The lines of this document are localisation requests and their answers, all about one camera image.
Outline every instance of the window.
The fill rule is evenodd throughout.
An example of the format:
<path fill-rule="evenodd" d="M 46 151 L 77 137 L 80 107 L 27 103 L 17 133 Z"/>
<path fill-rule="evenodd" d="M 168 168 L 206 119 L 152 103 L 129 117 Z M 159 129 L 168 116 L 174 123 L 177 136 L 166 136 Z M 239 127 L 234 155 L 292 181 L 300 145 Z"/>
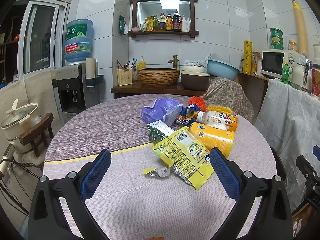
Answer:
<path fill-rule="evenodd" d="M 62 67 L 63 30 L 67 3 L 29 0 L 18 43 L 18 76 Z"/>

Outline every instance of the woven sink basin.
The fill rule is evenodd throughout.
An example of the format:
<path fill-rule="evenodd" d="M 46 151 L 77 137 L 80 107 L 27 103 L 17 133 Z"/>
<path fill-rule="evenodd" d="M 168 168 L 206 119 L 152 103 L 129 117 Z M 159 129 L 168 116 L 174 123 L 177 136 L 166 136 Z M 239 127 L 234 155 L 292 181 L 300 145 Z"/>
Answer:
<path fill-rule="evenodd" d="M 139 70 L 139 81 L 145 85 L 164 87 L 177 83 L 180 70 L 174 68 L 144 68 Z"/>

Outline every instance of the microwave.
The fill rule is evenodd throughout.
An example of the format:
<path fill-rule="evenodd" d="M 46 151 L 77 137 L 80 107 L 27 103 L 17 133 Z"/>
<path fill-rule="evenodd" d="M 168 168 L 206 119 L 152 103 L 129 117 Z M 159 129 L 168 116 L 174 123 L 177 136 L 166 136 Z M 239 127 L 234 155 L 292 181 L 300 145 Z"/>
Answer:
<path fill-rule="evenodd" d="M 272 77 L 282 77 L 282 67 L 284 62 L 288 62 L 292 71 L 297 65 L 305 66 L 306 59 L 295 50 L 268 49 L 262 52 L 261 73 Z"/>

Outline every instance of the blue basin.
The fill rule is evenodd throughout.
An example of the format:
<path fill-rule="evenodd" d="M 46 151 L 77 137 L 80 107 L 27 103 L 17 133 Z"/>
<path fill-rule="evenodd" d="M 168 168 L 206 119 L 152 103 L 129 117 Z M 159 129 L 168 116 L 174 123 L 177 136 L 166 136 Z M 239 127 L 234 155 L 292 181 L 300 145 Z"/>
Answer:
<path fill-rule="evenodd" d="M 221 60 L 209 58 L 207 73 L 212 76 L 223 77 L 233 81 L 239 73 L 239 69 Z"/>

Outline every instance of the faucet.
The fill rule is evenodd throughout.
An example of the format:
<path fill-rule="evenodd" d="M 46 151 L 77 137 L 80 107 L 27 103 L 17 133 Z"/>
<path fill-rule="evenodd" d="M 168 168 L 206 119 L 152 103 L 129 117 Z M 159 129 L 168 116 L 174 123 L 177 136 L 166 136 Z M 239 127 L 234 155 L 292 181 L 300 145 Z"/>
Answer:
<path fill-rule="evenodd" d="M 178 55 L 173 55 L 173 59 L 172 60 L 168 60 L 168 63 L 172 63 L 173 62 L 173 68 L 177 69 L 178 68 Z"/>
<path fill-rule="evenodd" d="M 306 58 L 306 65 L 304 66 L 304 71 L 303 71 L 303 84 L 306 85 L 308 81 L 308 72 L 311 66 L 311 61 L 308 59 L 308 56 L 303 53 L 302 54 Z"/>

